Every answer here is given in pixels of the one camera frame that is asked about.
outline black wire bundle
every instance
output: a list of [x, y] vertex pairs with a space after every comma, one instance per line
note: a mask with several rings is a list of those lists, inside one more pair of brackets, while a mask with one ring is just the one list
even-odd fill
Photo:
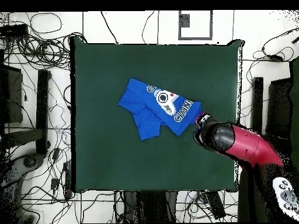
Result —
[[[276, 37], [274, 37], [274, 38], [269, 39], [267, 42], [264, 43], [264, 45], [263, 45], [263, 47], [262, 47], [262, 49], [261, 49], [260, 51], [256, 51], [256, 52], [254, 52], [254, 53], [252, 54], [252, 56], [253, 56], [253, 58], [254, 58], [255, 60], [251, 63], [251, 65], [250, 65], [250, 67], [249, 67], [249, 69], [248, 69], [248, 71], [247, 71], [247, 73], [246, 73], [246, 79], [247, 79], [247, 81], [249, 82], [250, 87], [249, 87], [247, 90], [245, 90], [244, 92], [241, 92], [241, 94], [244, 94], [244, 93], [246, 93], [246, 92], [248, 92], [248, 91], [251, 90], [251, 88], [252, 88], [252, 83], [253, 83], [253, 77], [252, 77], [252, 74], [251, 74], [251, 69], [252, 69], [255, 65], [257, 65], [258, 63], [260, 63], [260, 62], [262, 62], [262, 61], [268, 61], [268, 62], [289, 62], [289, 61], [291, 61], [291, 59], [292, 59], [293, 56], [294, 56], [294, 50], [293, 50], [291, 47], [289, 47], [289, 46], [284, 47], [284, 48], [281, 49], [279, 52], [277, 52], [277, 53], [275, 53], [275, 54], [273, 54], [273, 55], [269, 55], [269, 54], [267, 54], [267, 53], [265, 52], [265, 46], [266, 46], [267, 43], [269, 43], [270, 41], [272, 41], [272, 40], [274, 40], [274, 39], [277, 39], [277, 38], [279, 38], [279, 37], [281, 37], [281, 36], [288, 35], [288, 34], [292, 33], [293, 31], [298, 31], [298, 30], [299, 30], [299, 27], [297, 27], [297, 28], [295, 28], [295, 29], [291, 29], [291, 30], [289, 30], [289, 31], [285, 31], [285, 32], [282, 33], [282, 34], [280, 34], [280, 35], [278, 35], [278, 36], [276, 36]], [[290, 50], [291, 50], [291, 56], [290, 56], [288, 59], [286, 59], [286, 55], [285, 55], [285, 53], [283, 52], [283, 51], [286, 50], [286, 49], [290, 49]], [[263, 53], [263, 55], [260, 56], [260, 57], [256, 57], [256, 56], [255, 56], [256, 53]], [[245, 119], [244, 119], [244, 126], [246, 126], [246, 117], [250, 114], [250, 112], [251, 112], [251, 109], [250, 109], [250, 111], [249, 111], [247, 114], [241, 113], [241, 114], [242, 114], [242, 117], [241, 117], [241, 118], [245, 118]]]
[[[61, 36], [57, 38], [45, 39], [41, 37], [41, 34], [54, 33], [62, 28], [61, 19], [54, 13], [37, 13], [29, 18], [27, 18], [29, 24], [20, 21], [9, 20], [14, 24], [25, 24], [30, 29], [30, 32], [27, 36], [19, 38], [3, 38], [4, 50], [7, 53], [5, 61], [15, 53], [15, 50], [18, 49], [20, 54], [25, 58], [27, 62], [17, 63], [17, 64], [30, 64], [34, 69], [38, 69], [34, 66], [40, 66], [45, 69], [49, 68], [61, 68], [69, 70], [69, 39], [70, 37], [79, 37], [84, 43], [87, 43], [87, 40], [83, 34], [79, 32], [74, 32], [66, 36]], [[48, 32], [40, 32], [34, 29], [33, 19], [40, 15], [53, 15], [58, 18], [60, 22], [60, 27], [56, 30]]]

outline floor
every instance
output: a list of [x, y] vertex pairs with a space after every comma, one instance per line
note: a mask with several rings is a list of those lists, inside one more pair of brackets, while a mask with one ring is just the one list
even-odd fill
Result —
[[[183, 11], [182, 13], [189, 13], [191, 16], [190, 27], [195, 30], [195, 33], [182, 32], [186, 37], [188, 35], [201, 37], [206, 36], [207, 33], [207, 16], [205, 11]], [[10, 24], [15, 21], [25, 22], [29, 24], [29, 18], [36, 13], [11, 13], [9, 15]], [[101, 15], [101, 12], [55, 12], [53, 14], [38, 15], [32, 19], [31, 25], [35, 31], [43, 32], [41, 34], [44, 39], [52, 39], [55, 37], [65, 36], [72, 32], [82, 33], [89, 43], [114, 43], [115, 39], [109, 32], [106, 23]], [[249, 81], [246, 79], [246, 73], [249, 67], [254, 62], [253, 54], [260, 51], [263, 44], [272, 37], [278, 36], [283, 32], [298, 27], [299, 14], [296, 11], [286, 12], [282, 10], [214, 10], [213, 11], [213, 39], [212, 40], [178, 40], [178, 11], [166, 10], [146, 10], [134, 12], [103, 12], [106, 21], [115, 35], [118, 43], [152, 43], [152, 44], [227, 44], [232, 39], [241, 39], [245, 41], [242, 58], [242, 92], [250, 87]], [[200, 20], [204, 27], [196, 26], [195, 20]], [[267, 54], [275, 54], [284, 47], [291, 47], [294, 50], [293, 58], [299, 55], [299, 45], [292, 44], [291, 41], [298, 37], [298, 32], [294, 31], [286, 36], [276, 38], [265, 46]], [[291, 50], [289, 48], [284, 50], [286, 60], [290, 58]], [[10, 66], [20, 68], [23, 73], [23, 88], [26, 92], [27, 101], [23, 99], [23, 106], [28, 112], [32, 120], [32, 124], [36, 124], [36, 93], [34, 87], [37, 86], [37, 71], [26, 64], [26, 60], [18, 50], [15, 54], [9, 56], [5, 61]], [[256, 57], [262, 57], [263, 53], [257, 52]], [[61, 68], [50, 69], [53, 79], [50, 80], [50, 95], [49, 95], [49, 130], [48, 136], [50, 142], [53, 144], [50, 151], [57, 144], [61, 137], [63, 142], [60, 143], [61, 148], [66, 148], [66, 153], [55, 164], [56, 173], [60, 173], [62, 164], [66, 160], [70, 160], [71, 152], [67, 149], [70, 144], [70, 114], [67, 109], [67, 104], [62, 98], [64, 89], [70, 84], [69, 71]], [[283, 79], [290, 76], [288, 62], [268, 62], [261, 61], [251, 69], [253, 77], [261, 76], [264, 78], [263, 98], [263, 131], [266, 126], [266, 112], [267, 112], [267, 97], [268, 87], [270, 82], [276, 79]], [[65, 92], [65, 98], [70, 101], [69, 90]], [[250, 106], [251, 91], [242, 94], [241, 108]], [[242, 123], [249, 126], [250, 123], [250, 107], [242, 110]], [[32, 125], [23, 112], [23, 122], [21, 124], [14, 123], [9, 126], [6, 125], [6, 132], [15, 132], [24, 129], [32, 128]], [[34, 151], [34, 143], [21, 146], [13, 153], [13, 158], [20, 155]], [[33, 186], [42, 187], [46, 192], [52, 195], [50, 191], [51, 177], [47, 171], [47, 159], [41, 168], [29, 173], [23, 183], [22, 194], [27, 194]], [[63, 198], [62, 190], [58, 190], [55, 194], [57, 198]], [[114, 196], [99, 195], [111, 194], [112, 191], [86, 191], [77, 194], [70, 207], [67, 204], [56, 202], [51, 204], [51, 197], [45, 194], [42, 190], [36, 188], [32, 189], [28, 195], [23, 199], [25, 208], [40, 214], [39, 223], [78, 223], [82, 222], [81, 215], [84, 209], [87, 209], [84, 214], [84, 223], [108, 223], [115, 222], [113, 216]], [[195, 196], [194, 191], [180, 191], [177, 200], [176, 217], [178, 222], [184, 221], [184, 209], [187, 204], [193, 202]], [[225, 205], [225, 211], [228, 216], [221, 222], [235, 222], [237, 219], [237, 205], [238, 193], [228, 193], [225, 191], [219, 192], [220, 197]], [[116, 204], [117, 211], [120, 214], [123, 210], [123, 203], [121, 200]], [[219, 222], [211, 216], [210, 212], [196, 209], [193, 204], [190, 207], [191, 222]], [[185, 214], [185, 222], [189, 222], [190, 216]]]

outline white controller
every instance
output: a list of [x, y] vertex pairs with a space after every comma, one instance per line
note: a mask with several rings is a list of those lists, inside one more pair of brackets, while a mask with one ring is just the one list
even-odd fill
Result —
[[177, 94], [158, 89], [154, 92], [154, 96], [156, 97], [158, 104], [168, 115], [173, 116], [176, 114], [176, 109], [173, 102], [179, 97]]
[[299, 221], [299, 199], [294, 194], [291, 183], [286, 178], [277, 177], [272, 184], [279, 208], [286, 215]]

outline metal frame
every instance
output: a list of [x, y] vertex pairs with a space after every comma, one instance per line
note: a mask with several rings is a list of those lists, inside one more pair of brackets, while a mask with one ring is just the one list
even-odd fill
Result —
[[[4, 72], [4, 51], [0, 51], [0, 70]], [[4, 92], [2, 85], [3, 75], [0, 76], [0, 92]], [[51, 72], [45, 69], [38, 71], [37, 81], [37, 108], [36, 108], [36, 129], [16, 131], [13, 133], [4, 134], [2, 139], [5, 140], [5, 149], [12, 148], [14, 146], [24, 145], [28, 142], [36, 141], [36, 152], [42, 155], [47, 153], [49, 147], [48, 143], [48, 82], [51, 79]], [[9, 97], [9, 95], [3, 95], [3, 100]], [[4, 125], [3, 112], [0, 116], [1, 125]]]
[[[179, 18], [182, 14], [182, 11], [179, 10]], [[209, 37], [182, 37], [181, 26], [179, 24], [179, 40], [212, 40], [213, 38], [213, 11], [210, 11], [210, 36]]]

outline cable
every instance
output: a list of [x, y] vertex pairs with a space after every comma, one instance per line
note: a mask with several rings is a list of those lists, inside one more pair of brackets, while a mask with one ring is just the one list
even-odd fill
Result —
[[[38, 32], [33, 28], [32, 19], [37, 15], [54, 15], [58, 18], [60, 22], [60, 27], [57, 30], [52, 30], [48, 32]], [[22, 64], [30, 64], [34, 69], [37, 69], [33, 66], [45, 65], [47, 68], [58, 67], [62, 69], [69, 70], [69, 49], [65, 46], [67, 42], [69, 45], [69, 38], [76, 36], [79, 37], [84, 43], [87, 43], [85, 37], [78, 32], [68, 34], [66, 36], [61, 36], [57, 38], [44, 39], [40, 36], [40, 34], [44, 33], [54, 33], [61, 29], [61, 19], [54, 13], [38, 13], [32, 16], [30, 19], [27, 14], [28, 20], [30, 24], [20, 21], [10, 20], [14, 24], [25, 24], [29, 28], [31, 28], [31, 32], [33, 32], [36, 36], [31, 35], [30, 33], [27, 37], [23, 38], [3, 38], [2, 41], [5, 45], [5, 52], [8, 52], [8, 56], [5, 58], [7, 60], [13, 51], [18, 48], [19, 52], [27, 62], [19, 63]]]
[[83, 223], [83, 221], [84, 221], [84, 212], [87, 211], [88, 209], [90, 209], [95, 204], [95, 202], [96, 202], [96, 200], [97, 200], [97, 198], [99, 196], [103, 196], [103, 195], [104, 196], [111, 196], [111, 195], [114, 195], [114, 193], [111, 193], [111, 194], [105, 194], [105, 193], [98, 194], [96, 196], [95, 200], [93, 201], [93, 203], [89, 207], [87, 207], [86, 209], [83, 210], [83, 213], [82, 213], [82, 222], [81, 223]]
[[[148, 21], [148, 19], [154, 14], [154, 12], [155, 12], [155, 11], [153, 11], [153, 12], [150, 14], [150, 16], [147, 17], [147, 21]], [[144, 24], [143, 31], [142, 31], [142, 34], [141, 34], [141, 37], [142, 37], [142, 40], [143, 40], [144, 44], [145, 44], [145, 41], [144, 41], [144, 39], [143, 39], [143, 32], [144, 32], [145, 26], [147, 25], [147, 21], [146, 21], [145, 24]]]
[[289, 34], [289, 33], [292, 33], [293, 31], [297, 31], [297, 30], [299, 30], [299, 27], [296, 27], [295, 29], [291, 29], [291, 30], [289, 30], [289, 31], [285, 31], [284, 33], [282, 33], [282, 34], [280, 34], [280, 35], [278, 35], [278, 36], [276, 36], [276, 37], [274, 37], [274, 38], [271, 38], [270, 40], [268, 40], [267, 42], [265, 42], [264, 43], [264, 45], [263, 45], [263, 47], [262, 47], [262, 52], [264, 53], [264, 55], [266, 56], [266, 57], [273, 57], [273, 56], [275, 56], [275, 55], [277, 55], [277, 53], [276, 54], [274, 54], [274, 55], [268, 55], [268, 54], [266, 54], [265, 53], [265, 45], [268, 43], [268, 42], [270, 42], [271, 40], [274, 40], [274, 39], [276, 39], [276, 38], [279, 38], [280, 36], [285, 36], [285, 35], [287, 35], [287, 34]]
[[106, 18], [104, 17], [103, 11], [101, 11], [100, 14], [103, 16], [103, 19], [104, 19], [104, 21], [106, 23], [107, 28], [109, 29], [110, 33], [112, 34], [113, 38], [115, 39], [115, 43], [118, 44], [118, 42], [117, 42], [117, 40], [115, 38], [115, 35], [112, 33], [112, 31], [111, 31], [111, 29], [110, 29], [110, 27], [109, 27], [109, 25], [108, 25], [108, 23], [106, 21]]
[[159, 44], [159, 16], [160, 16], [160, 10], [158, 10], [158, 26], [157, 26], [157, 44]]
[[69, 102], [69, 101], [66, 100], [66, 98], [65, 98], [65, 91], [67, 91], [67, 89], [68, 89], [70, 86], [71, 86], [71, 85], [68, 85], [68, 86], [64, 89], [64, 91], [63, 91], [63, 99], [64, 99], [64, 101], [67, 102], [68, 104], [71, 104], [71, 102]]

